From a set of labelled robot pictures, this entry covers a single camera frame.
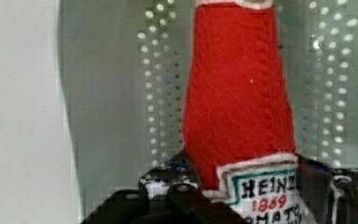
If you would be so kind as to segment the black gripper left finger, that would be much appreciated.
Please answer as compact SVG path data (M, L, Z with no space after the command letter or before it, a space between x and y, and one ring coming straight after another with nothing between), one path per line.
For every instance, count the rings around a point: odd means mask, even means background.
M184 151L142 175L137 189L112 194L81 224L244 224L224 203L200 192Z

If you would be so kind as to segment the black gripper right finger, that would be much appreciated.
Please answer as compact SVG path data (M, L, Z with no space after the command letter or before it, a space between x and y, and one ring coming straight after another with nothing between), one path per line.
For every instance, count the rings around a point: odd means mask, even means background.
M299 156L296 183L317 224L358 224L358 168Z

